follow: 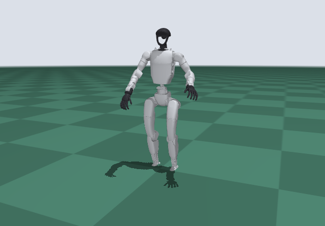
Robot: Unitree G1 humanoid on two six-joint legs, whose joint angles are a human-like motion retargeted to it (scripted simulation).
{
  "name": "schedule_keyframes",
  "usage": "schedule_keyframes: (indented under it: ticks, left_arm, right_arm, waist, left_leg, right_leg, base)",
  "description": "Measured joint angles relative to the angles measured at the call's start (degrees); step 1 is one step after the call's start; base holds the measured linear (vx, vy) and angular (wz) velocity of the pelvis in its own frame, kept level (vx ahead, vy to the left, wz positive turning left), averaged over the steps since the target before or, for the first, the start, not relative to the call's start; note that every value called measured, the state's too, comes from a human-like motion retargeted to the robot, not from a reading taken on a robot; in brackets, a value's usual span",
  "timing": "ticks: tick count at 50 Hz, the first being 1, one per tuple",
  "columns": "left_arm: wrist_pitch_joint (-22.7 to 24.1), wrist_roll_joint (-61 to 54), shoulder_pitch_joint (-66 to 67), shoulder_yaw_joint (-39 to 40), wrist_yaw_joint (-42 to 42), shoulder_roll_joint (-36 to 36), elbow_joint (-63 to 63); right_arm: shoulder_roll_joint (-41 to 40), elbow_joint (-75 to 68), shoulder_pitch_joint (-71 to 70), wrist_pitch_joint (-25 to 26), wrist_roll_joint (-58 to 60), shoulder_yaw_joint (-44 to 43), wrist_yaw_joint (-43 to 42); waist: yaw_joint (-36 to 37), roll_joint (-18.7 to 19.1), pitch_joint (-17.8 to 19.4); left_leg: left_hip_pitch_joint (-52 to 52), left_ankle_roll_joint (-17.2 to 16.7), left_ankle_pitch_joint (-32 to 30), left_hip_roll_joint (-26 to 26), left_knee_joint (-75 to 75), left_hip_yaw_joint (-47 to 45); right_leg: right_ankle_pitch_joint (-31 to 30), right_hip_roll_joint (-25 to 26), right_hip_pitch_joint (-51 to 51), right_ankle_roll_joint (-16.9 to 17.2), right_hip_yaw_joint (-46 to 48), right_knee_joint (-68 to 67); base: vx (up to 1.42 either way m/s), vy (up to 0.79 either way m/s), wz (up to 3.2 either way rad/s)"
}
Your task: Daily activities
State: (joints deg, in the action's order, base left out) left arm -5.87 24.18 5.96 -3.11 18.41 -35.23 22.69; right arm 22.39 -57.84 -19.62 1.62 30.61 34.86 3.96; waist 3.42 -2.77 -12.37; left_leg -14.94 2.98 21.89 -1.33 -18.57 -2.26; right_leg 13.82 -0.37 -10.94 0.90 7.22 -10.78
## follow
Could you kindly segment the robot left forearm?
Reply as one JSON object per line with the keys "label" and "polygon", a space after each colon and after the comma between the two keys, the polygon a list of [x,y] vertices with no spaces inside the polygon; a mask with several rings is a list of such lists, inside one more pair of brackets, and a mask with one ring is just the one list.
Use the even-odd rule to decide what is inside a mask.
{"label": "robot left forearm", "polygon": [[186,78],[186,86],[192,85],[194,87],[194,81],[195,81],[194,73],[190,71],[190,75],[187,76]]}

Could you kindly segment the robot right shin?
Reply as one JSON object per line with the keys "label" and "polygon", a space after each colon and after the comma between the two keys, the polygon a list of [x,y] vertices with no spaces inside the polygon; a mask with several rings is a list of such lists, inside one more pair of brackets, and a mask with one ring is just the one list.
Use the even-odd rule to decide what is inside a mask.
{"label": "robot right shin", "polygon": [[148,148],[149,148],[149,152],[151,154],[153,163],[158,165],[158,150],[159,150],[158,140],[152,141],[150,136],[147,136],[147,143],[148,143]]}

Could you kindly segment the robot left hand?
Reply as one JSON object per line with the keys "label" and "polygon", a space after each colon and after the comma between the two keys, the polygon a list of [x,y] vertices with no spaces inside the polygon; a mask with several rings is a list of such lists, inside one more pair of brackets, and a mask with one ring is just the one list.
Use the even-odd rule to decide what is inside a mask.
{"label": "robot left hand", "polygon": [[198,98],[198,94],[197,94],[197,91],[194,89],[194,87],[192,85],[187,85],[186,86],[186,89],[184,91],[184,93],[186,93],[186,91],[188,91],[188,96],[187,98],[189,97],[190,93],[191,93],[191,97],[190,97],[190,100],[192,99],[192,96],[193,96],[193,99],[195,99],[195,96],[196,96],[196,100]]}

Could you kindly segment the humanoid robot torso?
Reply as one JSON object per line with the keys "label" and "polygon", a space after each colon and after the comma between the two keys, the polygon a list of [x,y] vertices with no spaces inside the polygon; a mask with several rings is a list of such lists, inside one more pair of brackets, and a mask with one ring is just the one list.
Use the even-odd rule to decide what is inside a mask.
{"label": "humanoid robot torso", "polygon": [[[160,48],[158,48],[160,49]],[[167,106],[171,92],[167,90],[164,84],[170,84],[175,71],[175,61],[173,59],[173,50],[165,48],[165,51],[152,50],[150,53],[150,71],[153,83],[160,84],[157,92],[154,94],[155,104]]]}

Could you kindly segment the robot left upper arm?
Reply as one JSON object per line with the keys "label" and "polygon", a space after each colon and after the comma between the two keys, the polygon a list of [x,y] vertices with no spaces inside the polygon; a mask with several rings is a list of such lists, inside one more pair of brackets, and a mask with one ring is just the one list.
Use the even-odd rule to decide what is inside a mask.
{"label": "robot left upper arm", "polygon": [[173,52],[173,59],[176,62],[179,62],[179,65],[181,66],[182,70],[185,71],[185,79],[187,78],[187,76],[190,75],[190,67],[188,65],[188,63],[186,62],[184,55],[182,53],[178,53],[178,52]]}

